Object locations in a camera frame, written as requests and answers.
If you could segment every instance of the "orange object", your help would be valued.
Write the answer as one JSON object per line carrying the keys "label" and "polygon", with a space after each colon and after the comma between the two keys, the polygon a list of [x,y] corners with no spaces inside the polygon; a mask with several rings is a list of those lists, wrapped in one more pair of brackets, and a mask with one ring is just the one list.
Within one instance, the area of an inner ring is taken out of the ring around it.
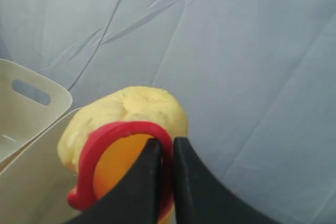
{"label": "orange object", "polygon": [[[152,122],[113,122],[92,132],[81,151],[78,185],[68,195],[69,205],[83,211],[103,197],[133,165],[149,138],[162,143],[164,184],[159,220],[163,220],[174,204],[171,185],[173,144],[166,130]],[[119,168],[118,160],[126,151],[130,158],[123,168]]]}

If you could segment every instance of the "red ring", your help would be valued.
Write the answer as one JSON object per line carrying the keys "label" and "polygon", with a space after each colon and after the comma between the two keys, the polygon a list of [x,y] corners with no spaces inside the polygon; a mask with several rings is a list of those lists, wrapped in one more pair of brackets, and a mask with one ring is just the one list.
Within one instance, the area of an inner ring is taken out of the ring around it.
{"label": "red ring", "polygon": [[89,134],[79,158],[78,185],[68,195],[69,205],[84,211],[98,199],[93,191],[96,165],[105,150],[117,140],[134,134],[148,134],[160,140],[163,151],[163,193],[160,202],[161,220],[172,208],[173,143],[167,131],[151,122],[113,122]]}

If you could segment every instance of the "wrinkled fabric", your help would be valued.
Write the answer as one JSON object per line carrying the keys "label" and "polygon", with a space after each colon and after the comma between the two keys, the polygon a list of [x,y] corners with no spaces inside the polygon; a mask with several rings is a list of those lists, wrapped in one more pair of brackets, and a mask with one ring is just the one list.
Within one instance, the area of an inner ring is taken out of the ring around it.
{"label": "wrinkled fabric", "polygon": [[0,0],[0,57],[82,106],[168,89],[205,164],[283,223],[336,222],[336,0]]}

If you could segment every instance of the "light blue cloth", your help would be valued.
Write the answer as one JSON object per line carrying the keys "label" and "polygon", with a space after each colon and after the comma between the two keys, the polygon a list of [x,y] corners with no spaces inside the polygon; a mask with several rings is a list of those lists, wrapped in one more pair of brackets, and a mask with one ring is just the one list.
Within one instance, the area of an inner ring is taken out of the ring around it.
{"label": "light blue cloth", "polygon": [[242,199],[285,224],[336,223],[335,12],[336,0],[0,0],[0,56],[75,106],[168,89]]}

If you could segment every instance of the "basket handle hole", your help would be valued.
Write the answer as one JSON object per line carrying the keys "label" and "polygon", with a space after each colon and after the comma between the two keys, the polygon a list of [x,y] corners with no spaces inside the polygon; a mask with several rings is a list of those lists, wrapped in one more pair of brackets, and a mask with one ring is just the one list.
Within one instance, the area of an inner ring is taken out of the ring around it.
{"label": "basket handle hole", "polygon": [[48,106],[51,102],[51,97],[46,92],[43,92],[35,88],[33,85],[30,85],[21,80],[14,80],[12,82],[12,89],[15,92],[24,95],[25,97],[28,97],[44,106]]}

